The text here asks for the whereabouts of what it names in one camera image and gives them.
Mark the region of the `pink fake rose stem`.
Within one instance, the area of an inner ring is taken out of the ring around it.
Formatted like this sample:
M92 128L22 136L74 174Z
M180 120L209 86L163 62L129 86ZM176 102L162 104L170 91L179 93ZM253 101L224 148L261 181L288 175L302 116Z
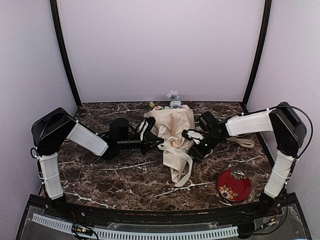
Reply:
M181 108L181 109L189 109L190 107L189 107L188 105L186 105L186 104L183 104L183 105L181 105L180 108Z

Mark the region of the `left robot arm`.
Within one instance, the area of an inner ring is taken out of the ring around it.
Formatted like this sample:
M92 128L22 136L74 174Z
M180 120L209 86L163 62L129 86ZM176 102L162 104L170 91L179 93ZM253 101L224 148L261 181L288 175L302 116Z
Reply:
M77 146L107 161L119 157L122 151L139 150L145 155L165 141L153 133L155 125L153 116L145 117L137 127L128 119L118 117L111 121L107 131L97 133L62 107L34 122L30 153L37 160L44 192L53 200L51 210L60 218L67 218L71 213L70 206L60 199L65 195L59 168L62 149L67 145Z

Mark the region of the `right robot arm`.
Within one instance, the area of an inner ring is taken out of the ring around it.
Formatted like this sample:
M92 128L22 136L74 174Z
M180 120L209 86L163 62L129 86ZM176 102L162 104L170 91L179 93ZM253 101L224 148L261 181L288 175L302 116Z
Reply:
M242 112L219 121L207 111L199 116L200 130L185 129L182 136L193 141L189 154L202 160L213 153L223 141L239 136L257 134L265 152L273 160L270 177L264 187L267 197L255 205L255 213L266 217L275 208L276 199L291 179L296 163L308 149L313 138L311 118L302 109L281 102L276 106L252 112Z

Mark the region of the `beige wrapping paper sheet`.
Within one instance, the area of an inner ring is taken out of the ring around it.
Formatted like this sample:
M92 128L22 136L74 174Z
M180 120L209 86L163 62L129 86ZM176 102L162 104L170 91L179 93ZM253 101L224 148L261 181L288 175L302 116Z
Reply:
M193 110L187 105L182 105L181 108L154 108L144 116L155 118L151 132L164 139L164 143L158 145L163 151L163 165L170 168L171 180L175 186L183 187L192 172L193 159L188 155L188 150L194 142L184 138L182 133L195 128Z

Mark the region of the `white printed ribbon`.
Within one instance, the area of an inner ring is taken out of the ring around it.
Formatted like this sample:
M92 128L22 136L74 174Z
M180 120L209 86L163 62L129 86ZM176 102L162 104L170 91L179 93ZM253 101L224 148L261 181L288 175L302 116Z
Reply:
M182 130L177 132L168 126L160 125L158 137L164 139L164 143L158 145L163 151L163 164L170 168L171 180L176 188L181 188L189 180L192 172L193 158L188 151L194 142L182 136Z

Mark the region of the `blue fake flower stem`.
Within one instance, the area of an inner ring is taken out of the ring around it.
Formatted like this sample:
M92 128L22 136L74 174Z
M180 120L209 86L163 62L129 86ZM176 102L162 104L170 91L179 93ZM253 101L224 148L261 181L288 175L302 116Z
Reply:
M169 108L170 109L179 109L182 106L182 102L180 101L180 95L177 90L171 90L166 94L168 100L170 100Z

